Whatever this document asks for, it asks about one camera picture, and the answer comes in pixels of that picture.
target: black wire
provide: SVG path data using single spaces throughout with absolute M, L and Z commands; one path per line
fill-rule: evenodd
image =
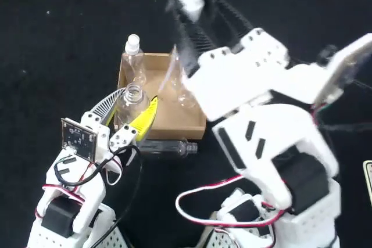
M 121 222 L 125 216 L 128 214 L 129 212 L 129 209 L 138 193 L 138 190 L 140 188 L 140 184 L 141 184 L 141 177 L 142 177 L 142 168 L 143 168 L 143 158 L 141 156 L 139 156 L 139 162 L 140 162 L 140 165 L 139 165 L 139 173 L 138 173 L 138 177 L 137 177 L 137 181 L 136 181 L 136 184 L 135 184 L 135 188 L 134 188 L 134 191 L 133 191 L 133 194 L 132 194 L 132 198 L 130 199 L 129 201 L 129 204 L 128 206 L 126 207 L 125 210 L 123 210 L 123 212 L 121 213 L 120 217 L 116 220 L 116 222 L 107 230 L 107 232 L 105 232 L 104 235 L 102 235 L 102 237 L 100 239 L 98 239 L 92 246 L 91 248 L 97 248 L 109 235 L 110 233 L 117 227 L 117 225 L 119 224 L 119 222 Z
M 140 149 L 135 146 L 135 145 L 127 145 L 127 146 L 123 146 L 122 148 L 118 148 L 115 152 L 113 152 L 113 156 L 110 158 L 110 159 L 105 159 L 101 164 L 99 164 L 97 166 L 97 168 L 92 172 L 92 174 L 81 180 L 81 181 L 77 181 L 77 182 L 70 182 L 70 181 L 67 181 L 67 180 L 64 180 L 62 175 L 60 174 L 59 170 L 58 170 L 58 164 L 62 163 L 63 160 L 55 163 L 53 169 L 54 169 L 54 173 L 56 175 L 56 178 L 58 179 L 58 181 L 63 184 L 64 186 L 72 186 L 72 187 L 75 187 L 75 186 L 81 186 L 81 185 L 84 185 L 85 183 L 89 182 L 90 180 L 92 180 L 93 178 L 95 178 L 95 176 L 97 174 L 99 174 L 101 172 L 101 170 L 104 168 L 104 166 L 110 162 L 111 160 L 114 159 L 115 156 L 119 156 L 121 155 L 121 152 L 122 151 L 125 151 L 125 150 L 128 150 L 128 149 L 134 149 L 137 153 L 138 153 L 138 156 L 141 157 L 141 151 Z

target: spray bottle cap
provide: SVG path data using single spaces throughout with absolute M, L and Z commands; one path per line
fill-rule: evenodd
M 131 34 L 126 42 L 125 51 L 129 55 L 136 55 L 140 50 L 140 38 L 135 34 Z

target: clear plastic bottle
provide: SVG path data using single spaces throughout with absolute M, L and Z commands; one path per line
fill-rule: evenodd
M 146 68 L 144 53 L 139 45 L 139 36 L 132 34 L 128 37 L 125 51 L 121 55 L 121 66 L 128 83 L 135 82 L 143 87 L 146 84 Z
M 140 146 L 141 152 L 149 159 L 182 159 L 189 154 L 198 152 L 196 142 L 173 140 L 151 140 L 143 141 Z
M 196 100 L 192 93 L 187 90 L 186 87 L 182 84 L 183 71 L 176 46 L 173 47 L 172 52 L 170 53 L 170 60 L 170 64 L 174 63 L 174 69 L 172 70 L 170 75 L 171 86 L 177 93 L 179 104 L 182 107 L 190 109 L 196 105 Z
M 133 82 L 128 84 L 124 93 L 116 101 L 119 129 L 123 125 L 131 123 L 149 105 L 149 98 L 141 86 Z

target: black table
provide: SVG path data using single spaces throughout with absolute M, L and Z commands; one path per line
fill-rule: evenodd
M 120 54 L 131 33 L 146 52 L 169 52 L 167 0 L 0 0 L 0 242 L 24 247 L 45 172 L 60 150 L 60 118 L 79 120 L 115 90 Z M 340 47 L 372 30 L 372 0 L 228 0 L 255 25 L 312 60 L 329 43 Z M 372 64 L 358 80 L 372 84 Z M 351 85 L 322 116 L 327 123 L 370 121 L 371 92 Z M 340 163 L 342 247 L 370 247 L 371 204 L 362 162 L 371 132 L 332 133 Z M 181 162 L 147 162 L 138 196 L 121 224 L 135 247 L 194 245 L 203 228 L 182 219 L 176 195 L 234 175 L 208 125 L 200 154 Z M 107 203 L 125 208 L 137 178 L 134 162 Z M 241 183 L 254 191 L 249 182 Z M 208 217 L 232 188 L 185 199 Z

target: brown cardboard box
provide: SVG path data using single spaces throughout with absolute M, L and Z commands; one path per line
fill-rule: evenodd
M 157 93 L 169 65 L 166 53 L 145 53 L 147 83 L 144 90 L 149 99 Z M 127 85 L 124 70 L 120 67 L 118 88 Z M 206 119 L 196 105 L 191 109 L 182 107 L 177 101 L 177 94 L 168 82 L 159 96 L 158 111 L 148 139 L 201 139 L 205 131 Z

